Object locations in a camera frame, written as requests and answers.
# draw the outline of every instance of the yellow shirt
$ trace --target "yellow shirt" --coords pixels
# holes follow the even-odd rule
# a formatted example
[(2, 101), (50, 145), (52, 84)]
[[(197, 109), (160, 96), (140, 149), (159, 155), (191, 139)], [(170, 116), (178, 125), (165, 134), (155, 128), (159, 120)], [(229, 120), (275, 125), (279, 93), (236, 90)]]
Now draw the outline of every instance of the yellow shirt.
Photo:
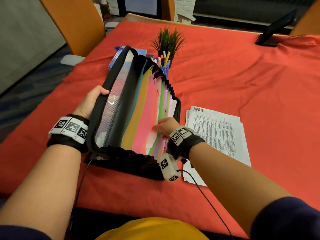
[(179, 220), (150, 217), (130, 221), (96, 240), (208, 240), (195, 227)]

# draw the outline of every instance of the pen holder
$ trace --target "pen holder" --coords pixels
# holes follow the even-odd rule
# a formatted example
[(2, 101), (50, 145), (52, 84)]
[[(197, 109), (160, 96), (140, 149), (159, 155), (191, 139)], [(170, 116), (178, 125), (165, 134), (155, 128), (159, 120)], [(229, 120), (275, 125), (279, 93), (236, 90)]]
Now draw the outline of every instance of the pen holder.
[(168, 80), (169, 66), (170, 66), (170, 60), (168, 60), (168, 63), (167, 63), (166, 66), (160, 67), (160, 69), (162, 70), (163, 74), (167, 77), (167, 80)]

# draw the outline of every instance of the wristband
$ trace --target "wristband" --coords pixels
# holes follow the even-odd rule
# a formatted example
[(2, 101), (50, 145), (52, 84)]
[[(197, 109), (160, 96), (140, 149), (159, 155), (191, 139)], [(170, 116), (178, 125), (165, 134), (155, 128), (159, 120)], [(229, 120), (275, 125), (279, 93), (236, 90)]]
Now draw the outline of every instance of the wristband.
[(81, 153), (86, 153), (88, 147), (85, 143), (89, 120), (75, 114), (61, 117), (49, 132), (47, 146), (66, 145), (73, 147)]
[(175, 160), (178, 160), (179, 157), (189, 159), (190, 149), (200, 142), (206, 142), (194, 130), (183, 125), (174, 130), (170, 138), (168, 148)]

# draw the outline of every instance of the yellow highlighter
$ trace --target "yellow highlighter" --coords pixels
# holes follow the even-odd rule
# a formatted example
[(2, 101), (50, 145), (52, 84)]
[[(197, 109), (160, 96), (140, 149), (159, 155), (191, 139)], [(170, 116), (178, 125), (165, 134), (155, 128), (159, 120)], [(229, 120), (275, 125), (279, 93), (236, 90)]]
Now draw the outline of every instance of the yellow highlighter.
[(167, 62), (169, 60), (169, 56), (170, 56), (170, 51), (168, 51), (168, 53), (167, 53), (167, 57), (165, 59), (164, 65), (163, 65), (164, 67), (167, 65)]

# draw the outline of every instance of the hand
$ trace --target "hand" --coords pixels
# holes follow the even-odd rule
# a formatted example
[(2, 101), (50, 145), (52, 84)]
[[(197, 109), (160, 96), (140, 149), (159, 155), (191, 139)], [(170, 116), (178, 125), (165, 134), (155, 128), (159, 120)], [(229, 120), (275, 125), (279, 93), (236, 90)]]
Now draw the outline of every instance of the hand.
[(154, 125), (152, 129), (155, 131), (161, 131), (166, 138), (169, 138), (170, 134), (179, 126), (179, 123), (174, 119), (174, 117), (167, 117), (158, 120), (158, 124)]
[(108, 91), (107, 89), (104, 89), (102, 86), (96, 86), (87, 94), (87, 96), (78, 106), (78, 108), (76, 108), (72, 114), (79, 115), (79, 116), (85, 117), (86, 119), (89, 119), (98, 96), (100, 94), (107, 95), (109, 94), (109, 92), (110, 91)]

